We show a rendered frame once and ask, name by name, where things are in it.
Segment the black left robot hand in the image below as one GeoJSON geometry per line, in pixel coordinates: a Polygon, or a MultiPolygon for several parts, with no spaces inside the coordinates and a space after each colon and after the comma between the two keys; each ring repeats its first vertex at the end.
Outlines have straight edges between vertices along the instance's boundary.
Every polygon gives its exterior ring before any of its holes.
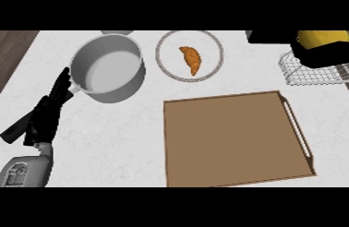
{"type": "Polygon", "coordinates": [[[34,107],[27,124],[25,146],[51,143],[56,136],[61,108],[71,86],[70,78],[70,68],[67,67],[58,76],[51,93],[42,97],[34,107]]]}

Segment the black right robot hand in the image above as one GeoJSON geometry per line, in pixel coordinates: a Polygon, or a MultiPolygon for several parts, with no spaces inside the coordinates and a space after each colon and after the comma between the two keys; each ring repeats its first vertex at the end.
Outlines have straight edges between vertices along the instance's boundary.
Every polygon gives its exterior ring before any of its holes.
{"type": "Polygon", "coordinates": [[[349,42],[332,42],[323,46],[306,49],[293,41],[290,44],[295,57],[303,66],[321,68],[349,63],[349,42]]]}

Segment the brown wooden tray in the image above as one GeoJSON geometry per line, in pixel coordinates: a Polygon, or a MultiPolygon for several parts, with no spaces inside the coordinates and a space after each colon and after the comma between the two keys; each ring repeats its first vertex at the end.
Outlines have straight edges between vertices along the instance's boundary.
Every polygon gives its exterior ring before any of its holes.
{"type": "Polygon", "coordinates": [[[289,100],[275,91],[164,102],[166,185],[228,186],[314,176],[289,100]]]}

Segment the brown croissant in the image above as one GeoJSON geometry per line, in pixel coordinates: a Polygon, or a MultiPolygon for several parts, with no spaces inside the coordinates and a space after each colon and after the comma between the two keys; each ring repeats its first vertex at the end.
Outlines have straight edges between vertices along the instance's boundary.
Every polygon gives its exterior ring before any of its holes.
{"type": "Polygon", "coordinates": [[[201,67],[201,56],[198,51],[188,46],[181,47],[184,53],[184,60],[191,68],[191,75],[195,76],[201,67]]]}

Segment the grey round object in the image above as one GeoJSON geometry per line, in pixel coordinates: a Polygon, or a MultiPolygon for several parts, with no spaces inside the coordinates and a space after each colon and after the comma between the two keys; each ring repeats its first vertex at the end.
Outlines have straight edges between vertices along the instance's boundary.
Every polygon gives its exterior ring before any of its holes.
{"type": "Polygon", "coordinates": [[[123,35],[129,35],[133,30],[102,30],[101,31],[102,34],[123,34],[123,35]]]}

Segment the white round plate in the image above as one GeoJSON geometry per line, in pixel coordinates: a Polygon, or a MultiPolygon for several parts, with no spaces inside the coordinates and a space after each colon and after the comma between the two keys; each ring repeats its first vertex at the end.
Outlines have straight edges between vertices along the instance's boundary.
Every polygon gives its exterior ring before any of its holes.
{"type": "Polygon", "coordinates": [[[216,35],[207,30],[172,30],[156,46],[156,61],[163,72],[181,82],[201,82],[221,70],[224,47],[216,35]],[[185,60],[184,50],[197,52],[198,71],[185,60]]]}

